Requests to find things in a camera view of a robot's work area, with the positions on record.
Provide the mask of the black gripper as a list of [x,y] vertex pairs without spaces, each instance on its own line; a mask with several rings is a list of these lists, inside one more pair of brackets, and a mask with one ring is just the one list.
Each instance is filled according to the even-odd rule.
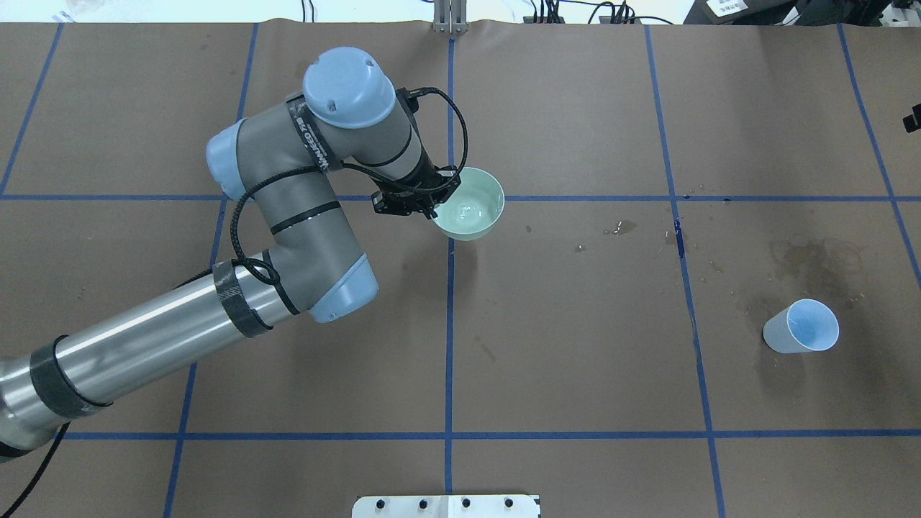
[[427,151],[420,151],[414,170],[398,180],[400,188],[375,191],[371,203],[378,215],[408,217],[413,213],[437,219],[435,206],[443,204],[461,184],[457,167],[435,167]]

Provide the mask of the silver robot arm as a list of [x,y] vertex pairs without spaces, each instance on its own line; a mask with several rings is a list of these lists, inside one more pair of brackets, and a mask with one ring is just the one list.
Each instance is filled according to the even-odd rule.
[[369,52],[338,47],[306,66],[293,93],[212,137],[207,167],[230,198],[226,256],[163,295],[5,360],[2,460],[290,318],[332,322],[371,302],[371,257],[332,177],[368,178],[375,214],[440,216],[461,175],[427,149],[425,99],[463,121],[446,88],[396,86]]

